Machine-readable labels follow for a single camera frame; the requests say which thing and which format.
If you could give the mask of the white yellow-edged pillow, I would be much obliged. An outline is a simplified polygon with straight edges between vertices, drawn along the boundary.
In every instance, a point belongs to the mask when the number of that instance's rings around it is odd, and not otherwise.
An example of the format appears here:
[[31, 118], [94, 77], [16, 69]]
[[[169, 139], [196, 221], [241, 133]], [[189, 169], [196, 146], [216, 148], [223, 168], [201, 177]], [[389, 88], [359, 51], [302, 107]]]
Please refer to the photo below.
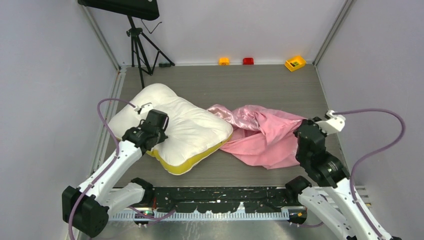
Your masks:
[[233, 133], [230, 123], [178, 96], [162, 83], [145, 87], [130, 102], [138, 107], [152, 104], [153, 109], [168, 115], [167, 139], [147, 154], [172, 175], [190, 171], [222, 147]]

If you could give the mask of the pink floral pillowcase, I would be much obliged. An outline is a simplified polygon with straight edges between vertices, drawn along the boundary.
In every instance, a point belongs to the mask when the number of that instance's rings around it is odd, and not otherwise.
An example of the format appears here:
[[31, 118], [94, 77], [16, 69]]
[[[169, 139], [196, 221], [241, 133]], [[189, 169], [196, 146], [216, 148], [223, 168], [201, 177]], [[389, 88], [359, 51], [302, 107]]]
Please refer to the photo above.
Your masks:
[[231, 138], [220, 150], [248, 166], [267, 170], [299, 165], [296, 160], [298, 140], [294, 131], [304, 117], [259, 105], [229, 110], [215, 104], [208, 111], [233, 127]]

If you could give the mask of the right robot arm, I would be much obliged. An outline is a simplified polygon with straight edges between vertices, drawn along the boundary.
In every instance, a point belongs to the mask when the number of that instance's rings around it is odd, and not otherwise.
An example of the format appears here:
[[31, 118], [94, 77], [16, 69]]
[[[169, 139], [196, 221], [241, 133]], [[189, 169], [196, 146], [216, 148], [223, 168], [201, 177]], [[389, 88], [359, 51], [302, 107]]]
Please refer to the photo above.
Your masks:
[[345, 165], [325, 146], [328, 134], [345, 126], [341, 115], [321, 120], [304, 119], [293, 132], [297, 138], [296, 160], [322, 190], [335, 202], [332, 206], [303, 176], [285, 184], [292, 199], [312, 211], [339, 240], [395, 240], [370, 212], [354, 186]]

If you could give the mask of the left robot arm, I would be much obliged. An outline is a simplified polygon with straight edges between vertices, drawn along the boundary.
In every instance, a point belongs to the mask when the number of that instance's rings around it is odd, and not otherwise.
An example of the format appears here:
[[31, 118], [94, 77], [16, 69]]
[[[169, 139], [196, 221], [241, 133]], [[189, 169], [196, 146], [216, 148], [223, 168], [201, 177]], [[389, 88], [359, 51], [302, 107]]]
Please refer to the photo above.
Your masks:
[[136, 177], [125, 187], [112, 191], [123, 174], [147, 151], [167, 139], [169, 117], [151, 109], [140, 124], [129, 128], [103, 165], [78, 187], [62, 192], [62, 218], [74, 239], [73, 229], [91, 238], [98, 236], [109, 219], [134, 204], [149, 204], [154, 199], [153, 185]]

